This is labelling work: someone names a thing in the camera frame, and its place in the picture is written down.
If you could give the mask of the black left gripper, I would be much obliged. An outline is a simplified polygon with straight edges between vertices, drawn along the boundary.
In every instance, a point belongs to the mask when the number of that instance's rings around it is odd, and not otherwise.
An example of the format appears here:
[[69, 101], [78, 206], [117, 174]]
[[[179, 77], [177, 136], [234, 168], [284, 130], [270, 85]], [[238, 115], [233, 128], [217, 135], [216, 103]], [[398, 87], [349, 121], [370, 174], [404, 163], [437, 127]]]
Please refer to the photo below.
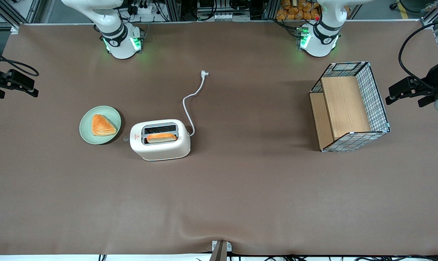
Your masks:
[[[425, 107], [431, 103], [438, 108], [438, 64], [433, 66], [427, 75], [422, 79], [419, 90], [424, 98], [418, 100], [419, 107]], [[385, 97], [386, 105], [391, 105], [401, 99], [401, 96]]]

